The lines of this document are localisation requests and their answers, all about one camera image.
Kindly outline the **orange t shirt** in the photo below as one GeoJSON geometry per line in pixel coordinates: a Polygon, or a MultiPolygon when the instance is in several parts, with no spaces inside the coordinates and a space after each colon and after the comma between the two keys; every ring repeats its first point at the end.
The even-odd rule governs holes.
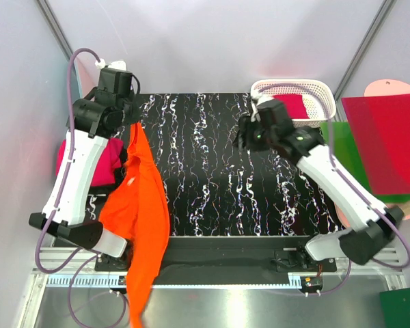
{"type": "Polygon", "coordinates": [[[140,123],[131,127],[127,152],[124,181],[108,197],[99,220],[133,244],[126,291],[131,327],[142,327],[141,315],[168,245],[170,218],[162,178],[140,123]]]}

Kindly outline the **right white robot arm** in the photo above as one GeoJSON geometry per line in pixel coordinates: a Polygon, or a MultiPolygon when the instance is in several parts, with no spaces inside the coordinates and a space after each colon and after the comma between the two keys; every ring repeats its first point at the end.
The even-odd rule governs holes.
{"type": "Polygon", "coordinates": [[[233,145],[251,152],[275,150],[310,177],[348,219],[347,230],[320,234],[305,244],[296,255],[301,269],[311,271],[321,260],[338,256],[365,265],[397,235],[405,215],[401,207],[389,207],[365,190],[315,128],[293,124],[281,101],[268,98],[254,113],[243,114],[233,145]]]}

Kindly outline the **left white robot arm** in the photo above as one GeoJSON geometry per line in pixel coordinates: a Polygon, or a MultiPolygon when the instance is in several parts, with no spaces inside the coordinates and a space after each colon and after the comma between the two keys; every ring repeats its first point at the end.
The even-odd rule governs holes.
{"type": "Polygon", "coordinates": [[[72,104],[65,154],[51,195],[29,225],[77,247],[110,256],[110,263],[125,271],[133,265],[129,242],[108,231],[99,221],[85,220],[85,205],[98,161],[109,138],[121,126],[135,124],[140,112],[135,104],[136,79],[132,72],[106,66],[98,85],[72,104]]]}

